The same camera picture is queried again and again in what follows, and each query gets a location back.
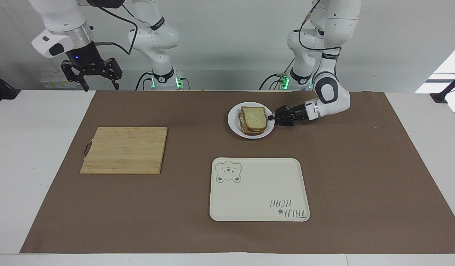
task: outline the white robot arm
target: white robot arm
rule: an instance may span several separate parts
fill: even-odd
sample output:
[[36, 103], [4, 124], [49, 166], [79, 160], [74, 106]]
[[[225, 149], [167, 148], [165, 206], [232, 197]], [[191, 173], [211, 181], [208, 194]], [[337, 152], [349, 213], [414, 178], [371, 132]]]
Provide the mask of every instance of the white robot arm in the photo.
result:
[[[137, 20], [148, 24], [138, 30], [134, 49], [147, 57], [152, 67], [153, 86], [157, 89], [180, 87], [179, 73], [172, 66], [170, 56], [163, 49], [178, 46], [180, 35], [170, 26], [160, 12], [156, 0], [132, 0]], [[134, 38], [135, 31], [129, 32], [128, 39]]]
[[[89, 89], [84, 75], [100, 75], [116, 83], [122, 71], [114, 58], [104, 61], [97, 51], [98, 45], [112, 42], [95, 43], [86, 19], [78, 5], [118, 8], [125, 0], [29, 0], [41, 15], [45, 30], [32, 41], [33, 47], [43, 56], [52, 58], [66, 53], [68, 60], [63, 61], [62, 70], [69, 81], [80, 83], [85, 91]], [[153, 86], [176, 89], [182, 86], [180, 73], [173, 68], [170, 57], [162, 49], [178, 46], [180, 36], [163, 18], [156, 0], [132, 0], [135, 18], [150, 27], [129, 32], [129, 41], [134, 40], [134, 49], [143, 53], [150, 61], [153, 73]]]
[[[270, 117], [278, 125], [292, 126], [295, 120], [315, 120], [322, 116], [346, 111], [350, 107], [349, 92], [336, 76], [336, 62], [345, 44], [353, 35], [359, 19], [362, 0], [313, 0], [310, 18], [316, 29], [294, 30], [288, 36], [288, 47], [295, 54], [295, 64], [288, 73], [290, 86], [307, 89], [309, 84], [317, 98], [290, 109], [279, 108]], [[315, 60], [310, 52], [322, 52], [318, 70], [312, 74]]]
[[[29, 1], [42, 17], [46, 28], [32, 41], [37, 52], [47, 58], [66, 53], [69, 60], [63, 61], [61, 69], [68, 81], [80, 83], [85, 91], [89, 89], [85, 75], [105, 77], [112, 81], [115, 89], [119, 88], [116, 81], [122, 78], [122, 70], [114, 58], [101, 59], [77, 0]], [[121, 6], [124, 0], [109, 2]]]

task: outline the bear logo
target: bear logo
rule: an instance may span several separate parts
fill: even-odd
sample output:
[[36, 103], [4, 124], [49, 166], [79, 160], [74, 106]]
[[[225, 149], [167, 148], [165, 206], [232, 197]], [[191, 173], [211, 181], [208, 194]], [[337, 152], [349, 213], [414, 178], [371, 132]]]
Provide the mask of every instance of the bear logo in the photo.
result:
[[216, 181], [218, 183], [224, 182], [224, 180], [228, 181], [234, 181], [234, 183], [239, 183], [242, 178], [241, 178], [241, 171], [242, 171], [242, 165], [238, 162], [234, 163], [231, 161], [227, 161], [224, 163], [217, 163], [216, 166], [214, 166], [214, 169], [216, 169]]

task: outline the toast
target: toast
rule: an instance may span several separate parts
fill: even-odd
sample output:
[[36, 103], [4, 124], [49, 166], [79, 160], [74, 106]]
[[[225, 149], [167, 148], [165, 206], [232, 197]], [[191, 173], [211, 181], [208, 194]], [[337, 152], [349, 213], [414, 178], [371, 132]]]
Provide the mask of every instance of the toast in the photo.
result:
[[256, 136], [264, 133], [267, 125], [265, 108], [263, 107], [241, 107], [239, 114], [242, 132], [249, 136]]

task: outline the brown paper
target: brown paper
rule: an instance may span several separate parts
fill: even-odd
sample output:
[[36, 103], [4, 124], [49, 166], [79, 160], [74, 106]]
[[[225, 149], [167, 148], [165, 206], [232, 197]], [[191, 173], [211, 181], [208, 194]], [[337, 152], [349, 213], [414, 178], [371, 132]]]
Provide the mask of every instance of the brown paper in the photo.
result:
[[[455, 217], [383, 93], [351, 93], [343, 113], [260, 140], [237, 136], [229, 110], [275, 110], [312, 92], [98, 91], [22, 253], [455, 253]], [[80, 175], [100, 126], [166, 126], [160, 175]], [[307, 222], [215, 222], [217, 157], [296, 158]]]

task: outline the table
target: table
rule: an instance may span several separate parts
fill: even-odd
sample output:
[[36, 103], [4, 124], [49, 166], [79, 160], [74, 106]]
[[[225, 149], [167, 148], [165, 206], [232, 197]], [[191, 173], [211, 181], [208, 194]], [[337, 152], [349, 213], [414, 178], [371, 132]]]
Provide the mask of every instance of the table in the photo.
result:
[[[23, 91], [0, 104], [0, 265], [455, 265], [455, 255], [17, 255], [93, 95]], [[455, 215], [455, 114], [427, 95], [387, 97]]]

